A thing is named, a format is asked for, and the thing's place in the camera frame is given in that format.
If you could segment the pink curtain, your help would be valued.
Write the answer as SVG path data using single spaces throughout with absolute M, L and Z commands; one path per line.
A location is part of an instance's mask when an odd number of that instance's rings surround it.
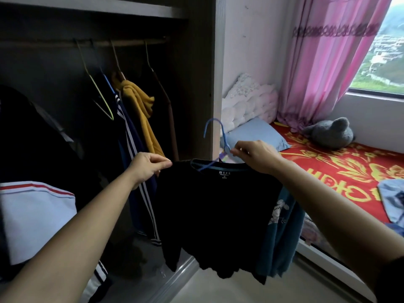
M 277 112 L 294 131 L 326 119 L 348 90 L 392 0 L 297 0 Z

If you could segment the person's left hand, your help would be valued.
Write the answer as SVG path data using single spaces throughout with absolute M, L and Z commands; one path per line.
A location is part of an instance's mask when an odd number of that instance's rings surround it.
M 150 179 L 154 174 L 151 171 L 152 162 L 171 162 L 168 158 L 155 153 L 139 152 L 131 161 L 126 173 L 129 175 L 135 190 L 141 183 Z

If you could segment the white tufted headboard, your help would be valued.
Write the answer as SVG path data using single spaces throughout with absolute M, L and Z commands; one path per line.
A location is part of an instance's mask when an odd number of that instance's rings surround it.
M 258 117 L 271 124 L 276 120 L 279 94 L 275 84 L 259 84 L 242 73 L 221 104 L 221 122 L 228 133 Z

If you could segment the light blue pillow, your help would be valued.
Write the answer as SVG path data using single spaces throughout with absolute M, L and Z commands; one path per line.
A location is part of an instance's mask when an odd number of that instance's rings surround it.
M 239 127 L 225 133 L 228 146 L 232 149 L 238 141 L 262 140 L 272 145 L 278 152 L 289 149 L 291 146 L 285 138 L 279 134 L 271 125 L 256 117 Z

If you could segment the blue clothes hanger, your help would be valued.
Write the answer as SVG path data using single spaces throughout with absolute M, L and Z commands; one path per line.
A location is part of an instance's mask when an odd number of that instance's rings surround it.
M 204 134 L 203 134 L 203 138 L 206 137 L 206 132 L 208 129 L 208 125 L 211 122 L 217 122 L 219 123 L 220 129 L 221 129 L 221 136 L 223 137 L 223 142 L 224 142 L 224 152 L 219 152 L 218 149 L 220 147 L 220 133 L 218 132 L 212 132 L 212 158 L 214 158 L 214 156 L 216 154 L 219 154 L 219 156 L 216 159 L 213 159 L 210 163 L 205 163 L 203 164 L 200 168 L 197 169 L 198 172 L 202 172 L 203 170 L 207 169 L 207 168 L 211 168 L 212 166 L 214 166 L 214 164 L 218 161 L 221 161 L 225 156 L 226 156 L 226 150 L 230 150 L 230 146 L 227 142 L 227 138 L 226 138 L 226 134 L 225 134 L 225 130 L 224 130 L 224 125 L 222 124 L 220 119 L 217 119 L 215 117 L 210 118 L 209 120 L 206 121 L 205 123 L 205 127 L 204 127 Z

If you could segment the teal printed garment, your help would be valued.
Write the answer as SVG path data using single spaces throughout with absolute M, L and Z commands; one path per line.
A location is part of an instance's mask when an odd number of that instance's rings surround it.
M 253 276 L 262 284 L 282 276 L 294 258 L 306 213 L 286 187 L 282 187 L 267 226 Z

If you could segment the black long-sleeve shirt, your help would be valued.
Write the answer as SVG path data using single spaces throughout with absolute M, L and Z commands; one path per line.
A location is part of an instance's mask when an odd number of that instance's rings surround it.
M 222 278 L 256 273 L 267 226 L 282 189 L 275 177 L 245 163 L 200 159 L 174 162 L 160 172 L 153 212 L 167 267 L 175 272 L 181 251 Z

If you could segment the white bed frame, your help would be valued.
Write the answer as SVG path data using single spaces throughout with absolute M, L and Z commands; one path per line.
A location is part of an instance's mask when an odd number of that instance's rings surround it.
M 372 303 L 376 303 L 376 297 L 371 289 L 353 271 L 344 265 L 338 263 L 312 245 L 306 244 L 302 239 L 299 239 L 296 251 L 358 294 Z

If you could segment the red floral bed sheet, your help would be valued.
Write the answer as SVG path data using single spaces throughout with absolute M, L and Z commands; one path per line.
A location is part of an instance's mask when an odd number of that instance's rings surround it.
M 340 150 L 316 146 L 306 137 L 278 122 L 271 126 L 291 146 L 281 155 L 364 209 L 383 223 L 390 220 L 377 185 L 404 178 L 404 154 L 352 143 Z

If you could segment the window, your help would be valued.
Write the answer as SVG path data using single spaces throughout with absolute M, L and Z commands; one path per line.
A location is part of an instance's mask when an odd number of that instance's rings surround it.
M 392 0 L 349 91 L 404 98 L 404 0 Z

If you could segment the wardrobe hanging rod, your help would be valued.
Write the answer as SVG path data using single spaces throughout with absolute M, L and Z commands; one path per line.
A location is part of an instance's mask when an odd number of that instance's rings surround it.
M 168 42 L 168 38 L 132 39 L 132 40 L 0 40 L 0 49 L 45 49 L 74 47 L 131 47 L 159 45 Z

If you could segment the person's right hand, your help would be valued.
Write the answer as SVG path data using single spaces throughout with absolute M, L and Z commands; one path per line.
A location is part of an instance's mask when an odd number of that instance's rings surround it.
M 250 167 L 260 173 L 275 175 L 284 165 L 284 159 L 276 149 L 261 140 L 238 141 L 231 152 L 248 152 L 256 160 L 255 165 Z

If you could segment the black hanging garment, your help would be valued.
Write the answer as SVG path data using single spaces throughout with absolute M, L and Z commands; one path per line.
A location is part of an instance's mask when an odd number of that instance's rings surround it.
M 101 190 L 97 173 L 20 92 L 0 86 L 0 183 L 38 182 L 73 193 L 81 210 Z

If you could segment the person's left forearm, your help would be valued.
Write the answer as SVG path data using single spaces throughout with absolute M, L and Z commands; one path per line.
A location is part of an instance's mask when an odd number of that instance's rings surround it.
M 72 218 L 0 294 L 0 303 L 78 303 L 138 179 L 124 172 Z

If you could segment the wooden wardrobe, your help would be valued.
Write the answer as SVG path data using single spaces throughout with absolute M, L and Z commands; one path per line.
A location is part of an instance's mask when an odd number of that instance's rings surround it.
M 176 162 L 213 160 L 218 154 L 212 158 L 212 132 L 219 133 L 219 125 L 208 125 L 205 138 L 203 134 L 207 120 L 220 118 L 223 56 L 218 54 L 223 54 L 224 47 L 224 1 L 0 0 L 0 40 L 168 38 L 165 44 L 148 45 L 148 53 L 171 101 L 179 152 Z M 115 72 L 120 81 L 131 81 L 150 96 L 145 45 L 81 50 L 107 103 L 101 73 L 112 83 Z M 33 104 L 97 173 L 102 189 L 124 172 L 116 124 L 93 102 L 107 111 L 77 47 L 0 49 L 0 86 L 17 90 Z M 132 106 L 118 93 L 145 145 Z

